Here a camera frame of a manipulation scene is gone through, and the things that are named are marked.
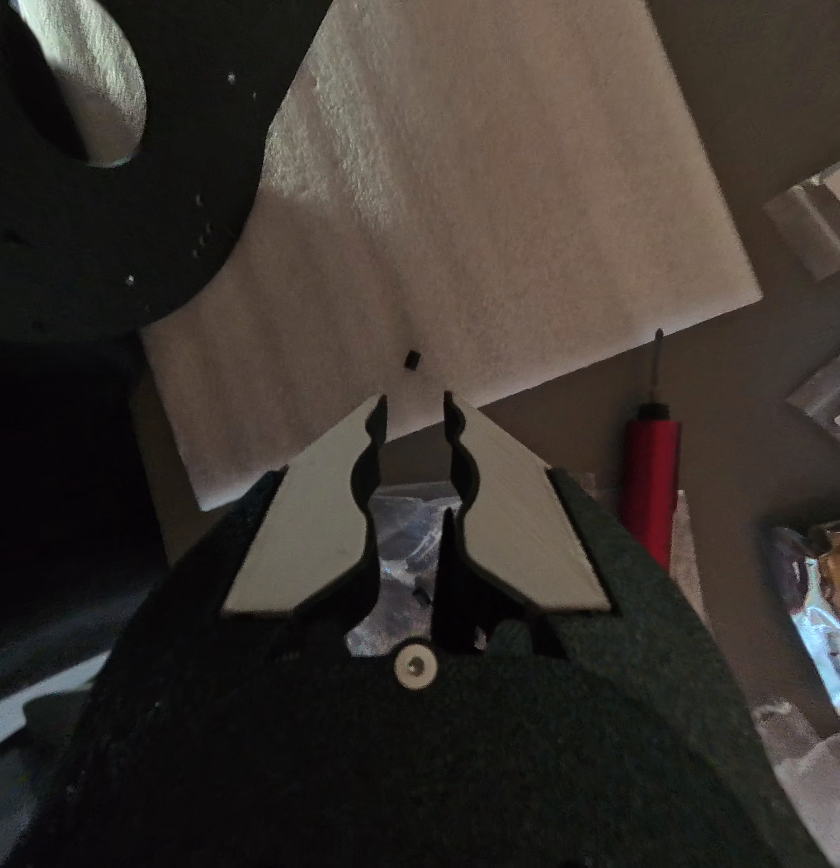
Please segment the white foam sheet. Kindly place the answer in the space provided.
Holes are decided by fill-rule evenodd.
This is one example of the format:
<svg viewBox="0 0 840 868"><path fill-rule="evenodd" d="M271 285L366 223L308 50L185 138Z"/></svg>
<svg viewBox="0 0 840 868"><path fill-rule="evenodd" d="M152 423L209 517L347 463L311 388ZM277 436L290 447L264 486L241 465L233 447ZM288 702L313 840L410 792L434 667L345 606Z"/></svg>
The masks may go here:
<svg viewBox="0 0 840 868"><path fill-rule="evenodd" d="M103 2L11 7L89 166L128 163ZM398 438L760 299L646 2L330 2L238 242L142 340L210 510L372 394Z"/></svg>

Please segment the pink electric screwdriver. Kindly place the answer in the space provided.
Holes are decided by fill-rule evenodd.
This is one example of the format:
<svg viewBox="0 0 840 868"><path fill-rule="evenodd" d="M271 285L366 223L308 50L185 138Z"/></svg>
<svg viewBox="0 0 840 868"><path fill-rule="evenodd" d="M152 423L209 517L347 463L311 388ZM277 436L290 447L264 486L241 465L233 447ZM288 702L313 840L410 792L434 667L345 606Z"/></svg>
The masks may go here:
<svg viewBox="0 0 840 868"><path fill-rule="evenodd" d="M679 493L682 425L661 400L664 331L653 338L647 400L624 429L619 517L666 573L670 570Z"/></svg>

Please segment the scattered small hardware bags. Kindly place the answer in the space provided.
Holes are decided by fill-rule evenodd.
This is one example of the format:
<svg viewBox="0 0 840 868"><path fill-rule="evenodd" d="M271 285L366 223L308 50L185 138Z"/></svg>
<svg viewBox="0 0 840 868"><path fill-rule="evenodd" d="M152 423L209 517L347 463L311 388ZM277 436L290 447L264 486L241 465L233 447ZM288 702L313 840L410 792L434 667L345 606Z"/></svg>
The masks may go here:
<svg viewBox="0 0 840 868"><path fill-rule="evenodd" d="M764 211L811 276L821 281L840 274L840 161L792 185ZM840 443L840 353L787 402Z"/></svg>

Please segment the dark foil parts bag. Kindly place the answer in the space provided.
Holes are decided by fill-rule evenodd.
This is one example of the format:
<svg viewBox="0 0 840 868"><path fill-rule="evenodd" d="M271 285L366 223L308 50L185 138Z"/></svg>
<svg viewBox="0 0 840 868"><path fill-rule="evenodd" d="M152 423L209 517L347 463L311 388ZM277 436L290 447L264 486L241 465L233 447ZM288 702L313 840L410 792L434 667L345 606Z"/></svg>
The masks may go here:
<svg viewBox="0 0 840 868"><path fill-rule="evenodd" d="M774 585L840 719L840 520L769 535Z"/></svg>

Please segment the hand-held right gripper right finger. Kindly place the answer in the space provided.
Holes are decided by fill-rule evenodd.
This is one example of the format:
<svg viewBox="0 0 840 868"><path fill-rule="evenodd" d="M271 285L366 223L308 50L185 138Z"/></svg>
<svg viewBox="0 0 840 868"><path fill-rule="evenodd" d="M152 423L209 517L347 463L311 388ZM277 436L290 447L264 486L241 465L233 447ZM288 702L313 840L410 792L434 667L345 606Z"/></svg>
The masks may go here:
<svg viewBox="0 0 840 868"><path fill-rule="evenodd" d="M609 613L551 466L454 392L444 395L444 423L469 568L542 613Z"/></svg>

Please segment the large clear plastic bag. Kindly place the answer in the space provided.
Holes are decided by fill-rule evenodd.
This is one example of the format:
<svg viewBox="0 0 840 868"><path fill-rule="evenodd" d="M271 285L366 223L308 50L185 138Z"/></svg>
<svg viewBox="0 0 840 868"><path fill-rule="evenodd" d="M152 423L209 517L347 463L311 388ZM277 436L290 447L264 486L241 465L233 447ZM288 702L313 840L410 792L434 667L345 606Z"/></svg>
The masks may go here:
<svg viewBox="0 0 840 868"><path fill-rule="evenodd" d="M412 592L423 587L432 597L444 513L459 504L444 481L382 486L372 496L381 590L371 614L346 637L352 656L384 656L429 634L429 612ZM840 866L840 733L820 739L787 700L751 715L787 797L831 866Z"/></svg>

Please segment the black metal plate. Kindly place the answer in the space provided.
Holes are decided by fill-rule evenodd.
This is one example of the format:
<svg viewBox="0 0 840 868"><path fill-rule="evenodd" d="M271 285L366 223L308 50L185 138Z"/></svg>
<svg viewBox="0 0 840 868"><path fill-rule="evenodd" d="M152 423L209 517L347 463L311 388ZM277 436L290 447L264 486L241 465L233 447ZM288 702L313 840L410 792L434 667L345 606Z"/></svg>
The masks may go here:
<svg viewBox="0 0 840 868"><path fill-rule="evenodd" d="M103 2L142 71L140 150L64 154L10 83L0 2L0 340L104 340L187 304L252 210L270 124L330 2Z"/></svg>

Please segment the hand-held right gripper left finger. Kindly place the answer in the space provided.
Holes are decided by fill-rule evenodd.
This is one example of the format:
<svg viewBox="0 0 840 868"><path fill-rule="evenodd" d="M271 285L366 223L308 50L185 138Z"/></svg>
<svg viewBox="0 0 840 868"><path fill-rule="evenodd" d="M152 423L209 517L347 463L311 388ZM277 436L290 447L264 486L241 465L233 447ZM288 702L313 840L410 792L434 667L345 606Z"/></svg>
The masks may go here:
<svg viewBox="0 0 840 868"><path fill-rule="evenodd" d="M227 615L298 615L371 567L357 617L378 599L369 510L388 401L367 399L289 462L223 604Z"/></svg>

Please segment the dark grey desk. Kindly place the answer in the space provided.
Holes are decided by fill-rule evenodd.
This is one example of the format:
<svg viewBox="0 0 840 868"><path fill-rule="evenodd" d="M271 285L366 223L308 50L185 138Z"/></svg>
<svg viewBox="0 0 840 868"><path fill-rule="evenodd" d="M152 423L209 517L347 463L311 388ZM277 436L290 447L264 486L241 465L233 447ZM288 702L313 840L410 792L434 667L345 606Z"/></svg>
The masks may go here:
<svg viewBox="0 0 840 868"><path fill-rule="evenodd" d="M763 299L665 341L703 602L749 704L840 725L773 588L768 529L840 518L840 444L787 397L840 352L817 283L763 211L840 159L840 2L651 2Z"/></svg>

